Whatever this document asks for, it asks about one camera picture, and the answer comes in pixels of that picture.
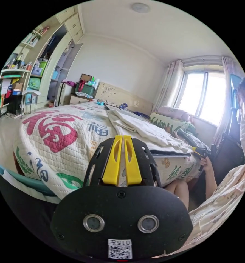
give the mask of screw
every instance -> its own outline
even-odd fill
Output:
[[[184,240],[184,239],[185,239],[185,235],[181,235],[181,236],[178,238],[179,241],[182,241],[182,240]]]
[[[64,236],[63,236],[61,233],[57,233],[57,237],[58,237],[60,240],[63,240],[63,239],[64,239]]]
[[[124,192],[124,191],[119,191],[118,193],[117,193],[117,197],[118,198],[124,198],[126,196],[126,193]]]

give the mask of person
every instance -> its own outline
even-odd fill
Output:
[[[203,170],[205,171],[205,197],[206,199],[208,199],[217,188],[214,169],[208,157],[201,158],[200,164],[201,166],[203,166]],[[168,184],[164,189],[175,194],[184,203],[186,209],[188,210],[189,190],[186,181],[182,179],[174,180],[170,184]]]
[[[239,108],[242,109],[243,103],[245,103],[245,78],[242,79],[238,87],[238,103]],[[240,119],[240,143],[245,156],[244,116]],[[218,186],[216,186],[214,181],[213,170],[208,158],[201,160],[201,164],[204,165],[204,170],[206,171],[206,189],[208,189],[206,197],[210,197],[198,208],[189,212],[193,230],[182,248],[171,254],[163,254],[157,257],[180,253],[206,240],[227,220],[245,192],[245,164],[232,169]],[[171,187],[170,184],[168,189],[172,193],[180,195],[181,197],[179,198],[187,206],[189,198],[187,187],[184,182],[175,184],[175,188]]]
[[[245,78],[242,79],[240,82],[238,89],[237,89],[237,98],[239,103],[239,112],[242,114],[242,107],[243,103],[245,103]],[[242,149],[245,155],[245,120],[241,117],[240,122],[240,141],[242,145]],[[208,157],[201,158],[200,164],[203,166],[203,170],[205,171],[205,185],[206,185],[206,191],[205,191],[205,197],[206,199],[210,198],[213,193],[217,189],[217,183],[215,180],[214,170],[211,164],[211,161]],[[242,176],[239,178],[239,183],[245,179],[245,171],[242,174]],[[189,206],[189,190],[188,185],[184,180],[175,180],[171,182],[169,185],[165,187],[166,190],[170,191],[171,193],[175,194],[186,206],[188,210]]]

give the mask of green patterned pillow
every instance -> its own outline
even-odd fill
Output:
[[[178,129],[182,129],[183,131],[192,134],[193,136],[197,136],[198,133],[196,133],[195,127],[187,121],[180,121],[175,120],[173,118],[167,117],[163,114],[158,114],[156,112],[153,112],[150,115],[150,121],[154,125],[165,129],[167,132],[173,134],[174,131],[177,131]]]

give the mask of window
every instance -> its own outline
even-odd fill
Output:
[[[224,73],[186,72],[174,107],[218,126],[223,114],[225,98]]]

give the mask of qr code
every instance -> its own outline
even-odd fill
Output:
[[[131,246],[109,246],[109,258],[131,259]]]

